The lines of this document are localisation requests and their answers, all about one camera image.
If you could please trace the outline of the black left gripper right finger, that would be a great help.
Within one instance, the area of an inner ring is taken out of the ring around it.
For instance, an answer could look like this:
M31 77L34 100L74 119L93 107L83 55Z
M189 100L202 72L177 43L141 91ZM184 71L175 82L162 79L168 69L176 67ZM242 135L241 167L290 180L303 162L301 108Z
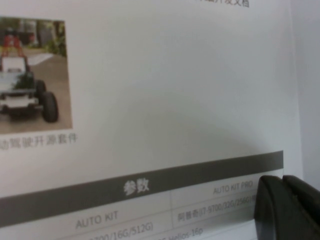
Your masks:
M320 191L293 175L284 175L282 180L296 195L305 210L311 215L320 214Z

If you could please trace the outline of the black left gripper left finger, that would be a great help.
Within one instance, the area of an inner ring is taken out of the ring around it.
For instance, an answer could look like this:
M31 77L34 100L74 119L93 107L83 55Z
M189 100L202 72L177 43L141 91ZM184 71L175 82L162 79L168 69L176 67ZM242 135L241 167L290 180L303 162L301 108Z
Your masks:
M254 222L258 240L318 240L320 214L309 214L283 177L258 181Z

